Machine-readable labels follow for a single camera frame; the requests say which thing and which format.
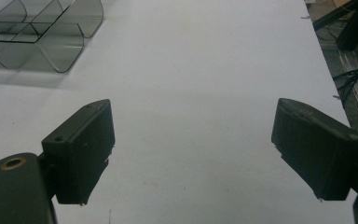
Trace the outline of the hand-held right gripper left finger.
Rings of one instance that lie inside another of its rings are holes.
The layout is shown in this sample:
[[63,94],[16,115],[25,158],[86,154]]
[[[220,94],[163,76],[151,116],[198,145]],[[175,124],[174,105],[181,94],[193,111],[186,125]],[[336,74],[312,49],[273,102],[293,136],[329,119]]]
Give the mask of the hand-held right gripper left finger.
[[115,145],[111,102],[82,106],[42,140],[48,195],[61,204],[86,204]]

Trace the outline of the clear smoky plastic organizer tray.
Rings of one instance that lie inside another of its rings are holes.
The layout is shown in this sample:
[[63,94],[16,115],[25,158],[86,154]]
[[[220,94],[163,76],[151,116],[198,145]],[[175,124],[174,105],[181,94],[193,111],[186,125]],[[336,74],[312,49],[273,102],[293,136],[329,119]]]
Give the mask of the clear smoky plastic organizer tray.
[[5,0],[0,69],[66,73],[102,22],[102,0]]

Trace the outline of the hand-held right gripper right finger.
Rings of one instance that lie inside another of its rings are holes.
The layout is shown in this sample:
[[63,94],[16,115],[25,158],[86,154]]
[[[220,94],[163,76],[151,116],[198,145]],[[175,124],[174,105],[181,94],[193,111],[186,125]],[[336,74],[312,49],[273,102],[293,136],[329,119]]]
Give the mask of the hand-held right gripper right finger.
[[325,201],[344,201],[358,163],[358,132],[302,102],[278,100],[271,142]]

